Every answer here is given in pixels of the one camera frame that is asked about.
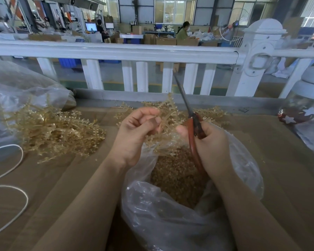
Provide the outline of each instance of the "gray floor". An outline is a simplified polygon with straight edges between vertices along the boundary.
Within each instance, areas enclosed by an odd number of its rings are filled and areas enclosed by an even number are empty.
[[[42,71],[38,65],[36,60],[30,59],[18,59],[14,58],[13,61],[16,64],[19,64],[23,67],[31,69],[35,72],[42,74]],[[71,69],[65,69],[60,66],[59,62],[54,62],[54,67],[57,72],[57,75],[62,81],[78,81],[85,82],[85,76],[83,72],[75,72]],[[213,87],[216,88],[227,88],[229,85],[229,81],[232,75],[231,70],[226,70],[226,66],[221,66],[221,68],[217,68]],[[102,75],[102,80],[104,82],[116,82],[123,83],[123,75],[122,75],[122,64],[121,63],[100,63],[100,70]],[[201,86],[201,82],[204,76],[205,64],[199,64],[197,79],[196,79],[196,87]],[[161,84],[163,79],[163,72],[160,71],[160,66],[156,65],[155,62],[148,62],[148,73],[149,73],[149,83],[150,84]],[[184,79],[185,68],[181,67],[177,76],[179,80],[182,81]],[[136,62],[133,62],[133,80],[134,83],[137,82],[136,79]],[[263,75],[261,82],[272,82],[272,83],[285,83],[286,79],[277,78],[272,75]]]

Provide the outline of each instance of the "hand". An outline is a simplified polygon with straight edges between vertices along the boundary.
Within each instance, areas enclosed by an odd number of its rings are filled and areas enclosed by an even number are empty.
[[[203,167],[210,178],[215,181],[221,175],[234,171],[230,159],[228,137],[223,129],[208,122],[201,122],[201,126],[207,137],[201,140],[194,137],[194,140]],[[187,127],[179,125],[176,129],[188,143]]]
[[[157,108],[141,107],[127,116],[121,123],[108,158],[125,167],[136,165],[146,135],[159,131],[162,121],[160,117],[156,117],[159,113]]]

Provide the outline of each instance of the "scissors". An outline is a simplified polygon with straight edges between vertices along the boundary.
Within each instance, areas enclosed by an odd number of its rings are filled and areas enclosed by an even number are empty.
[[[190,107],[187,98],[186,98],[186,94],[184,91],[184,88],[181,86],[181,84],[179,83],[177,77],[174,75],[174,79],[176,80],[176,83],[178,85],[180,94],[184,100],[185,106],[187,108],[188,111],[188,120],[187,120],[187,127],[188,127],[188,142],[189,142],[189,148],[191,150],[191,154],[193,157],[193,161],[194,161],[194,165],[196,166],[196,168],[198,169],[198,171],[202,174],[202,175],[207,175],[200,156],[198,154],[197,151],[197,146],[194,140],[194,136],[196,136],[199,139],[203,139],[206,137],[206,134],[204,132],[204,130],[201,127],[201,121],[202,118],[197,114],[194,113],[192,108]]]

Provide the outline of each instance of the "scissors blade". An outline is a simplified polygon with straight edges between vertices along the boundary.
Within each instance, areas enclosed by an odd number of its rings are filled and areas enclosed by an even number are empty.
[[[179,81],[178,81],[176,75],[173,75],[173,76],[174,76],[174,79],[176,80],[176,83],[177,83],[177,86],[178,86],[178,88],[179,88],[179,91],[180,91],[180,94],[181,94],[181,96],[182,96],[182,99],[184,100],[185,106],[186,106],[187,111],[188,111],[188,115],[189,115],[189,117],[192,117],[193,114],[194,114],[194,112],[193,112],[192,108],[190,107],[190,105],[189,105],[189,103],[188,103],[188,101],[187,101],[186,93],[185,93],[185,91],[184,91],[184,88],[183,88],[183,87],[181,86],[181,84],[179,83]]]

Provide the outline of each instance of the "plastic jar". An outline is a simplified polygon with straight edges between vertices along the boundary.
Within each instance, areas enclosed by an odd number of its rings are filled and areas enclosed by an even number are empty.
[[[308,67],[297,81],[278,112],[286,124],[314,120],[314,67]]]

